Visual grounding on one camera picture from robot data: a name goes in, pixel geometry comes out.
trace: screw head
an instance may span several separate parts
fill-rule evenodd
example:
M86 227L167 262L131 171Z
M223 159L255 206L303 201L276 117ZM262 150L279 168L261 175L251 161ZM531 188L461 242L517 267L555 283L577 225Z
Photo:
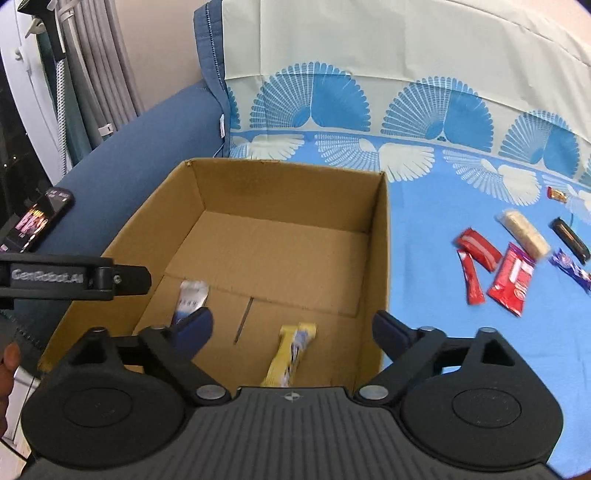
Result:
M382 385L365 385L359 389L359 395L365 400L383 400L388 396L388 389Z
M197 396L203 400L218 400L226 394L220 385L202 385L197 389Z

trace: smartphone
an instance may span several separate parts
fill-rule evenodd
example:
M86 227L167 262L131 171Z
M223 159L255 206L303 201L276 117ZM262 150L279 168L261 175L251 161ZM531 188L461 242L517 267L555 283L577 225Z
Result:
M0 245L0 252L28 252L74 203L72 192L52 187L31 207Z

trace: purple candy wrapper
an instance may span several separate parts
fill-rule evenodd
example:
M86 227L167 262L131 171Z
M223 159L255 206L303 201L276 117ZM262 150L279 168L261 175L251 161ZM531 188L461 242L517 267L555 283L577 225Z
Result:
M585 292L589 293L591 291L591 277L589 274L575 264L573 259L565 254L561 248L550 257L550 263L561 269L569 277L575 279L583 287Z

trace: yellow snack wrapper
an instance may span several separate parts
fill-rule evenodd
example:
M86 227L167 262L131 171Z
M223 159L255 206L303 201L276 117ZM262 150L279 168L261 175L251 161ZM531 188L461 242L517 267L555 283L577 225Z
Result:
M316 337L316 324L284 325L280 330L281 343L262 387L290 387L296 368L308 344Z

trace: white fabric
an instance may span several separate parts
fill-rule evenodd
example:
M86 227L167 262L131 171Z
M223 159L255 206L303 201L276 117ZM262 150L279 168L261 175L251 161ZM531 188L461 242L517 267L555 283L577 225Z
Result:
M487 101L493 152L519 113L545 110L559 112L584 140L581 158L591 153L591 49L508 1L225 0L222 8L226 80L241 112L270 75L320 61L361 85L372 134L379 135L376 120L396 90L384 79L401 90L439 75L461 80Z

